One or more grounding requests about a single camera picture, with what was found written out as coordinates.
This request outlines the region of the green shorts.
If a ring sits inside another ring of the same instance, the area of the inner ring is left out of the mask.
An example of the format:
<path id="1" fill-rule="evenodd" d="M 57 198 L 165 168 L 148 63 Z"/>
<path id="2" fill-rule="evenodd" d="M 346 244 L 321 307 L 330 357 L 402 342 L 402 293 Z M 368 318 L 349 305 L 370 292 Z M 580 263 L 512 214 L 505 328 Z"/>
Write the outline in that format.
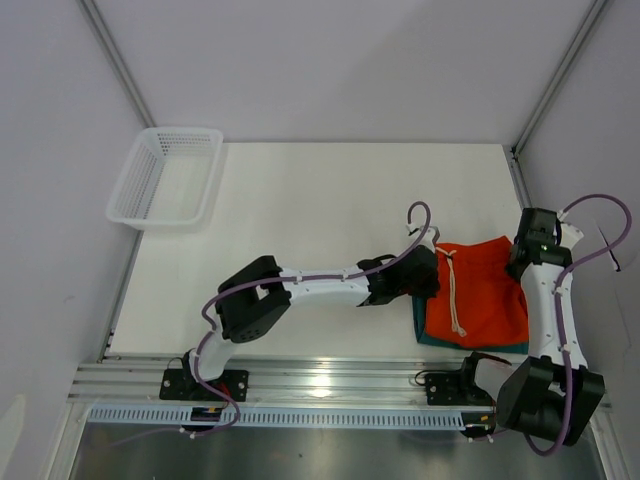
<path id="1" fill-rule="evenodd" d="M 426 306 L 425 299 L 420 297 L 412 297 L 412 315 L 413 315 L 413 328 L 415 338 L 418 344 L 428 345 L 433 347 L 442 347 L 457 351 L 485 351 L 489 353 L 505 353 L 505 354 L 521 354 L 525 355 L 528 352 L 528 343 L 519 343 L 507 346 L 484 346 L 484 347 L 463 347 L 458 344 L 437 339 L 430 336 L 426 331 Z"/>

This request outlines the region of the orange shorts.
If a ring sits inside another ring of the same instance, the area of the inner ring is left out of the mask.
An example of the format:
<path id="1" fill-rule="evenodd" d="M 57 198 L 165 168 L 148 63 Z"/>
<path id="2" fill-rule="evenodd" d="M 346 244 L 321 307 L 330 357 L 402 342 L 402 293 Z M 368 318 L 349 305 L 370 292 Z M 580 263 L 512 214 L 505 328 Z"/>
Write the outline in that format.
<path id="1" fill-rule="evenodd" d="M 426 301 L 430 336 L 467 348 L 528 343 L 525 296 L 506 272 L 511 246 L 505 236 L 436 245 L 440 290 Z"/>

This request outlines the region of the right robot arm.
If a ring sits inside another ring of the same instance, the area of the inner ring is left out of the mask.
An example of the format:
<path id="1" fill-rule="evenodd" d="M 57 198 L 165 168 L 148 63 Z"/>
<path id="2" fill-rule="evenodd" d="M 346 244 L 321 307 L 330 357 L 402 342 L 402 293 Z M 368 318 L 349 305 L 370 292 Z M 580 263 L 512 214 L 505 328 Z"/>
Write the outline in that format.
<path id="1" fill-rule="evenodd" d="M 458 395 L 468 403 L 489 396 L 498 426 L 523 434 L 527 442 L 551 442 L 539 455 L 574 445 L 605 393 L 602 375 L 590 371 L 579 346 L 571 288 L 573 258 L 563 245 L 556 212 L 523 210 L 506 272 L 521 287 L 528 316 L 526 359 L 513 366 L 474 352 L 462 363 Z"/>

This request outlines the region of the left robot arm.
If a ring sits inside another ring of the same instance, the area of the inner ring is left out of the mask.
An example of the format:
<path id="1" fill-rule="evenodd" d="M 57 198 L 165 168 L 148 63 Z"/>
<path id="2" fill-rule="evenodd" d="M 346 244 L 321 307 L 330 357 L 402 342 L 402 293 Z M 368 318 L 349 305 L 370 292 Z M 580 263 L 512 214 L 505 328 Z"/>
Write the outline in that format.
<path id="1" fill-rule="evenodd" d="M 284 268 L 272 255 L 258 257 L 227 279 L 202 307 L 210 331 L 183 356 L 182 388 L 197 400 L 216 390 L 234 346 L 265 336 L 292 307 L 387 305 L 401 296 L 430 299 L 440 288 L 434 246 L 416 245 L 329 271 Z"/>

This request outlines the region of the white plastic basket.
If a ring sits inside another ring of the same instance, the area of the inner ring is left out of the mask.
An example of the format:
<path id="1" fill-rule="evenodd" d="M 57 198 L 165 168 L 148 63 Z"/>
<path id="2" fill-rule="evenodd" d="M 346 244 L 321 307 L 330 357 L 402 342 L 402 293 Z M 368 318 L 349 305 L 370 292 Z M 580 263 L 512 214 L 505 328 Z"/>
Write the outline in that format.
<path id="1" fill-rule="evenodd" d="M 138 231 L 191 232 L 207 222 L 223 169 L 216 129 L 140 132 L 106 207 L 109 221 Z"/>

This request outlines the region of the right table edge rail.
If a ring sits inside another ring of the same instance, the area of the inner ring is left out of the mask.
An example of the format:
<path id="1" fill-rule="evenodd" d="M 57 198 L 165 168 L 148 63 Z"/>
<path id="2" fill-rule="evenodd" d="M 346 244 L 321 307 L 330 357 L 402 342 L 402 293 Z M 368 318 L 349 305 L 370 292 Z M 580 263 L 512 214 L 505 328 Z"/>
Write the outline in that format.
<path id="1" fill-rule="evenodd" d="M 504 151 L 519 205 L 522 209 L 530 208 L 532 206 L 531 198 L 517 155 L 512 147 L 505 147 Z"/>

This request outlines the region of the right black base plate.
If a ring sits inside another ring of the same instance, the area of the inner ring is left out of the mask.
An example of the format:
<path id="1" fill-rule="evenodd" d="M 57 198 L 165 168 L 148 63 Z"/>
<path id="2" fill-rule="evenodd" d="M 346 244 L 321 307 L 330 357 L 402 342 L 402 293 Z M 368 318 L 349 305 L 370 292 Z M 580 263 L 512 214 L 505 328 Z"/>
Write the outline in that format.
<path id="1" fill-rule="evenodd" d="M 506 359 L 473 351 L 463 359 L 459 369 L 421 370 L 415 374 L 414 382 L 424 388 L 431 406 L 493 406 L 490 394 L 475 384 L 475 371 L 481 360 L 512 366 Z"/>

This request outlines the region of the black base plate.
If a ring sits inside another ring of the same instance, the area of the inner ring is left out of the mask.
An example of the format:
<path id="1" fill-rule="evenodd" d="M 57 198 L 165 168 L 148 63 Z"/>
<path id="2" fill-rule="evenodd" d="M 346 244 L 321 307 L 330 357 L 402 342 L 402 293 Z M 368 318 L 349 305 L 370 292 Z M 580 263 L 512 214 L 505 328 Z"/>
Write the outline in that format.
<path id="1" fill-rule="evenodd" d="M 473 351 L 463 359 L 459 369 L 421 370 L 415 374 L 414 382 L 424 388 L 431 406 L 493 406 L 490 394 L 475 384 L 475 371 L 481 360 L 512 366 L 506 359 Z"/>
<path id="2" fill-rule="evenodd" d="M 220 379 L 209 381 L 205 388 L 182 368 L 169 368 L 163 372 L 159 398 L 165 401 L 225 401 L 215 389 L 236 402 L 245 402 L 249 386 L 247 370 L 225 370 Z"/>

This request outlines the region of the aluminium mounting rail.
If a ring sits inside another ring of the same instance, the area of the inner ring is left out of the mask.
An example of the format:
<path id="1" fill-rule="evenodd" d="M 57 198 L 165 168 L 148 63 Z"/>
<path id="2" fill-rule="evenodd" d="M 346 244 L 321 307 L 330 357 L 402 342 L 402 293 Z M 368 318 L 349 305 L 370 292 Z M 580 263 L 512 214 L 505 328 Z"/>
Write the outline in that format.
<path id="1" fill-rule="evenodd" d="M 421 370 L 456 370 L 460 358 L 339 358 L 236 356 L 230 369 L 249 372 L 243 407 L 411 409 L 426 407 L 414 376 Z M 164 370 L 175 354 L 106 357 L 80 364 L 69 403 L 161 404 Z"/>

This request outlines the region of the right aluminium frame post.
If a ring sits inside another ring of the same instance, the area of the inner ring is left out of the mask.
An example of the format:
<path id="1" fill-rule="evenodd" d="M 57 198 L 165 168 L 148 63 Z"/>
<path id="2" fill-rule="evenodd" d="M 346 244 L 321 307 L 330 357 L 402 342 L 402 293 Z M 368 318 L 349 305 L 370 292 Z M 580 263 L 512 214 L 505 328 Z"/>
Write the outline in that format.
<path id="1" fill-rule="evenodd" d="M 559 95 L 568 80 L 572 70 L 577 65 L 583 51 L 587 48 L 591 37 L 613 4 L 614 2 L 610 0 L 594 0 L 589 2 L 586 12 L 579 21 L 575 32 L 571 35 L 557 65 L 554 67 L 532 111 L 527 116 L 523 127 L 511 146 L 511 153 L 515 158 L 524 151 L 533 137 L 545 115 L 552 107 L 555 98 Z"/>

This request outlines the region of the aluminium frame post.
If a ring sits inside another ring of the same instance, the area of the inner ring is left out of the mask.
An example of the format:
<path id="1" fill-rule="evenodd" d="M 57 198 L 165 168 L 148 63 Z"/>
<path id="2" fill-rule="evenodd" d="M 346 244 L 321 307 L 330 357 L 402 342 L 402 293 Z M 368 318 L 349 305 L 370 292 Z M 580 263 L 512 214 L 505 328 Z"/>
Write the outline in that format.
<path id="1" fill-rule="evenodd" d="M 557 65 L 554 67 L 532 111 L 527 116 L 523 127 L 511 146 L 511 153 L 515 158 L 524 151 L 533 137 L 545 115 L 552 107 L 555 98 L 559 95 L 568 80 L 572 70 L 577 65 L 583 51 L 587 48 L 591 37 L 613 4 L 614 2 L 610 0 L 594 0 L 589 2 L 586 12 L 579 21 L 575 32 L 571 35 Z"/>
<path id="2" fill-rule="evenodd" d="M 151 110 L 127 65 L 116 38 L 111 32 L 98 3 L 94 0 L 77 0 L 76 4 L 137 120 L 144 128 L 155 128 L 156 122 Z"/>

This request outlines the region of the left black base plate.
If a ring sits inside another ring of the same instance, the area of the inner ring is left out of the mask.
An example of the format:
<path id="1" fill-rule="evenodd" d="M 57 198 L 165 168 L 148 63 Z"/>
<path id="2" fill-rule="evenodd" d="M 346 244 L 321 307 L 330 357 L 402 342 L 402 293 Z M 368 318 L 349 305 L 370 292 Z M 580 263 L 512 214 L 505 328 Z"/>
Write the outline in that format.
<path id="1" fill-rule="evenodd" d="M 225 401 L 215 389 L 236 402 L 245 402 L 249 386 L 247 370 L 225 370 L 220 379 L 209 381 L 205 388 L 182 368 L 169 368 L 163 372 L 159 398 L 165 401 Z"/>

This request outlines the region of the left aluminium frame post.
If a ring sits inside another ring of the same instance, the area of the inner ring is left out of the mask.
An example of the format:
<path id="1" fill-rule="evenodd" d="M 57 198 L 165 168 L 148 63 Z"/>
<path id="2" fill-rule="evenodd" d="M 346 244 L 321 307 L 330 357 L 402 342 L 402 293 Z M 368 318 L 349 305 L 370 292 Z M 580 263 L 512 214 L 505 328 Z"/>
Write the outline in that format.
<path id="1" fill-rule="evenodd" d="M 94 0 L 77 0 L 76 4 L 137 120 L 144 128 L 155 128 L 156 122 L 151 110 L 127 65 L 116 38 L 111 32 L 98 3 Z"/>

